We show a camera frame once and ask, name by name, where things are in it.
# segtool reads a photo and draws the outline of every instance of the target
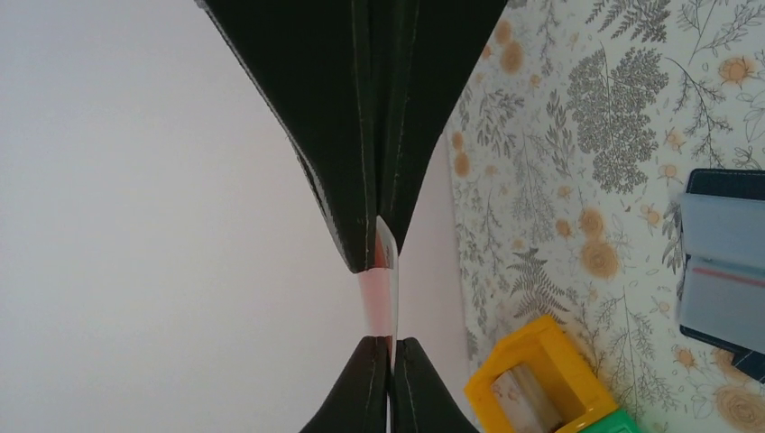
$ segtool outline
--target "wallpaper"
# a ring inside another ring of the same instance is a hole
[[[765,432],[681,336],[677,193],[765,164],[765,2],[510,0],[447,124],[470,367],[552,315],[644,431]]]

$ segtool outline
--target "orange flower pattern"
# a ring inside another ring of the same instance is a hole
[[[745,433],[765,433],[765,400],[736,386],[724,386],[715,393],[720,416]]]
[[[523,48],[516,41],[512,41],[502,50],[500,58],[502,70],[510,75],[514,75],[521,70],[523,66]]]
[[[738,87],[743,86],[744,81],[754,77],[756,71],[754,61],[746,57],[728,59],[720,65],[719,69],[723,84],[731,83]]]
[[[612,4],[509,0],[447,122],[471,369],[552,314],[646,431],[760,431],[765,385],[678,330],[676,197],[765,167],[765,2]]]

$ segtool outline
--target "yellow plastic block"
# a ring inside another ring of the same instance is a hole
[[[581,431],[619,409],[555,320],[543,316],[497,343],[465,387],[486,433],[515,433],[494,398],[492,383],[521,363],[531,368],[566,421],[558,433]]]

